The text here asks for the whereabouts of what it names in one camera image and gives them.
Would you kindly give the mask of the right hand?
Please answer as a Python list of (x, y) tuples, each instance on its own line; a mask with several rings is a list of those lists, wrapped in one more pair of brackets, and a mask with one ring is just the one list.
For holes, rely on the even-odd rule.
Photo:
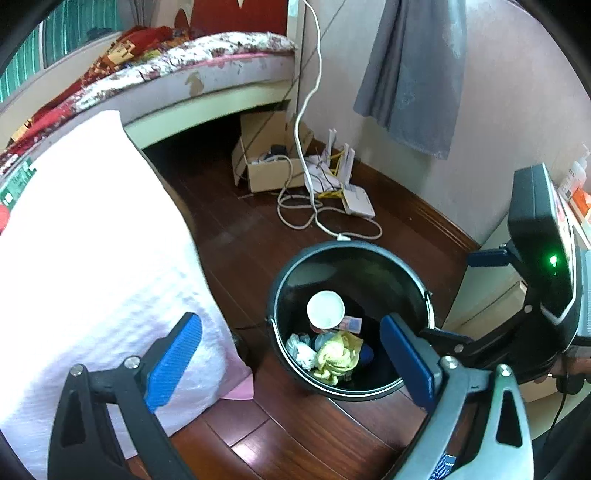
[(549, 377), (584, 375), (591, 372), (589, 357), (572, 357), (560, 353), (551, 358), (551, 362), (542, 367), (541, 374), (533, 379), (536, 384), (546, 381)]

